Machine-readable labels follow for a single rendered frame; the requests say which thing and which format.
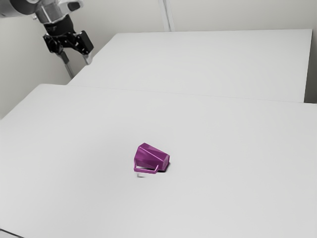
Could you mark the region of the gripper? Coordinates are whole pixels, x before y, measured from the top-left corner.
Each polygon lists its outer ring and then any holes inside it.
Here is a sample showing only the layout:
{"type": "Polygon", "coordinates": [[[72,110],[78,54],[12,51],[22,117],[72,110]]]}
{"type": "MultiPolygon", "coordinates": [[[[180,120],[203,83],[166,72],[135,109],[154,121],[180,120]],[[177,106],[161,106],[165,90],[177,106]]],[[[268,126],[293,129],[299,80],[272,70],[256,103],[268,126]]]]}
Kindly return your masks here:
{"type": "Polygon", "coordinates": [[[43,39],[51,53],[60,57],[63,63],[69,63],[69,58],[64,51],[62,44],[55,37],[66,34],[69,47],[79,52],[87,65],[92,63],[92,50],[94,45],[86,31],[76,33],[70,15],[66,15],[62,20],[55,23],[44,24],[46,34],[43,39]]]}

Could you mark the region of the purple faceted mug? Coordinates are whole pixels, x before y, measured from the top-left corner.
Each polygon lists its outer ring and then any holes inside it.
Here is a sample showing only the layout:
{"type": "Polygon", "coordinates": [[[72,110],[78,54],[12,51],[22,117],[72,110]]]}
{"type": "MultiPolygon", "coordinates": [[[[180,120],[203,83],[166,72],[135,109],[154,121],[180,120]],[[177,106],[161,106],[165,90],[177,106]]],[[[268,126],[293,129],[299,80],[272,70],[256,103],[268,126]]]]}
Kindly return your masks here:
{"type": "Polygon", "coordinates": [[[138,146],[134,157],[134,171],[138,173],[156,174],[165,172],[169,165],[170,156],[147,144],[138,146]]]}

